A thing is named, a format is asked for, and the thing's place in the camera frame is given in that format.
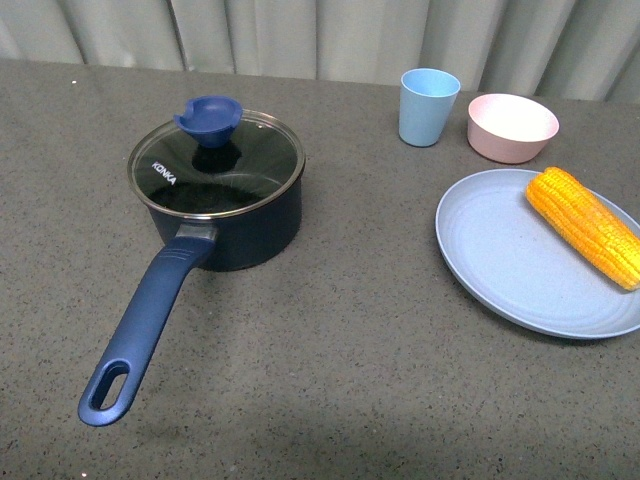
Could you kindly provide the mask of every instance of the pot handle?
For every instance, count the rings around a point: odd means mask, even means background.
[[[153,259],[80,398],[84,423],[104,427],[129,411],[182,282],[213,251],[216,233],[210,225],[183,225]],[[120,375],[126,378],[116,401],[102,408]]]

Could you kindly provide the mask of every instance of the lid knob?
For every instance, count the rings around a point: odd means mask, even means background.
[[[218,148],[231,138],[240,123],[242,106],[237,100],[220,95],[187,100],[182,115],[174,115],[178,128],[205,148]]]

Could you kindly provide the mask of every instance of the bowl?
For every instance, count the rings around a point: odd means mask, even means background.
[[[518,95],[490,93],[469,104],[469,145],[495,162],[531,160],[559,129],[558,119],[549,109]]]

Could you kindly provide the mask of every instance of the gray curtain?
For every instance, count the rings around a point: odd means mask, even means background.
[[[640,0],[0,0],[0,57],[640,103]]]

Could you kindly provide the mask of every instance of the corn on the cob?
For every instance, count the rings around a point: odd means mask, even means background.
[[[527,186],[533,208],[611,280],[640,288],[640,239],[573,176],[547,168]]]

